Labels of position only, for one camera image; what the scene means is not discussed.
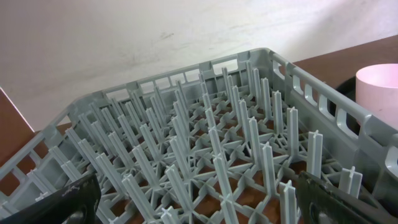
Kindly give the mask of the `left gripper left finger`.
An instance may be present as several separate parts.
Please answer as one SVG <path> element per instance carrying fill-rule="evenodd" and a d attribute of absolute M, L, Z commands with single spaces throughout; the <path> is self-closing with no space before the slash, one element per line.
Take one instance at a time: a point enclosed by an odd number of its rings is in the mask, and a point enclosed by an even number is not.
<path fill-rule="evenodd" d="M 55 193 L 1 220 L 1 224 L 95 223 L 101 189 L 88 174 Z"/>

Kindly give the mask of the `pink cup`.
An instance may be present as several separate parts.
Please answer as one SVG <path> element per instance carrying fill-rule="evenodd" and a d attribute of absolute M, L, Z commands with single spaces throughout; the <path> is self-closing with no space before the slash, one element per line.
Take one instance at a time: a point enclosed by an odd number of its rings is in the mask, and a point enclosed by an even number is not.
<path fill-rule="evenodd" d="M 397 129 L 397 64 L 376 64 L 358 70 L 355 101 Z"/>

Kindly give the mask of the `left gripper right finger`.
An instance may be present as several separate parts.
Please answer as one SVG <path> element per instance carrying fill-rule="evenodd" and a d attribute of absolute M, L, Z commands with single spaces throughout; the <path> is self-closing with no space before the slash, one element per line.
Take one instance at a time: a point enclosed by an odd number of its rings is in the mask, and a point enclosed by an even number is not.
<path fill-rule="evenodd" d="M 397 218 L 302 171 L 296 188 L 304 223 L 320 223 L 320 214 L 335 223 L 397 223 Z"/>

